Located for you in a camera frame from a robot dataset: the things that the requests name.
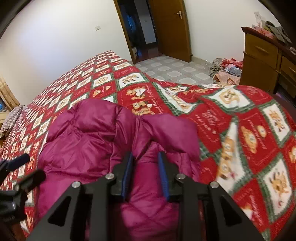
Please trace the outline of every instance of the white wall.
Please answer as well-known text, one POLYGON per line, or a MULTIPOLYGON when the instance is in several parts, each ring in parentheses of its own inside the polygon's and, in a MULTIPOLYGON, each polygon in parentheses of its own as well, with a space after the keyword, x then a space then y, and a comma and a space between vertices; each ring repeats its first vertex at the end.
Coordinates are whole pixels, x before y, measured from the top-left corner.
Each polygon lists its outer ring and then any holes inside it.
POLYGON ((192 54, 204 60, 243 60, 241 27, 256 25, 255 11, 279 26, 273 14, 258 0, 184 0, 189 22, 192 54))
POLYGON ((112 0, 34 0, 0 39, 0 74, 28 104, 59 76, 108 50, 131 60, 112 0))
POLYGON ((134 2, 139 15, 146 44, 156 42, 153 24, 146 0, 134 0, 134 2))

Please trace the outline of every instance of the pillow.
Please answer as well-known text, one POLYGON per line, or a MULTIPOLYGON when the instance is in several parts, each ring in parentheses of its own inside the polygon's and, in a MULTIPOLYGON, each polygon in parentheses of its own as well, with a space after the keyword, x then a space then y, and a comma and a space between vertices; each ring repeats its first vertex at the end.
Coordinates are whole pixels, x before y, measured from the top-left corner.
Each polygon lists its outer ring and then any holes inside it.
POLYGON ((3 136, 7 136, 9 132, 11 131, 12 127, 14 126, 15 122, 17 121, 20 113, 22 112, 22 108, 24 105, 19 105, 9 113, 7 118, 5 119, 1 130, 0 130, 0 138, 3 136))

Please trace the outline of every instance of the wooden door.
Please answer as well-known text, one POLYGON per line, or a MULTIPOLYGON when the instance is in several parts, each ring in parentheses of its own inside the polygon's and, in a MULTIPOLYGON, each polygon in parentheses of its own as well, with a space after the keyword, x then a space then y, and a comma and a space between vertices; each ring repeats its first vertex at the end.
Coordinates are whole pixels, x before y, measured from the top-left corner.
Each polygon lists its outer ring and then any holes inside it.
POLYGON ((159 51, 191 61, 189 27, 183 0, 149 0, 159 51))

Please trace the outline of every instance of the red patterned blanket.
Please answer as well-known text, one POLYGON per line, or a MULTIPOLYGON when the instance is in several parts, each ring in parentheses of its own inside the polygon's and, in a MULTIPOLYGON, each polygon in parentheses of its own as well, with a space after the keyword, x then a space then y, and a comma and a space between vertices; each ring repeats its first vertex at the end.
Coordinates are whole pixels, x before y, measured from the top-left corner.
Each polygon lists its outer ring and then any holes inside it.
MULTIPOLYGON (((296 187, 296 125, 286 110, 254 87, 158 81, 112 51, 61 76, 21 113, 2 158, 28 153, 31 160, 9 175, 2 189, 12 189, 36 169, 48 127, 86 98, 118 103, 135 115, 171 113, 192 120, 200 138, 200 182, 217 180, 265 240, 284 226, 296 187)), ((28 195, 28 218, 21 222, 26 234, 33 228, 35 199, 36 191, 28 195)))

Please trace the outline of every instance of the curtain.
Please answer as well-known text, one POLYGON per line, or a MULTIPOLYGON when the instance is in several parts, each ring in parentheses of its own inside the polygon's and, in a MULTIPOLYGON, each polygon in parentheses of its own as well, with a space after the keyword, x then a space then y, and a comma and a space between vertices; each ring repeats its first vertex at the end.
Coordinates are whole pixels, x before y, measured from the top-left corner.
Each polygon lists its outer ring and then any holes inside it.
POLYGON ((0 76, 0 97, 10 110, 20 105, 2 76, 0 76))

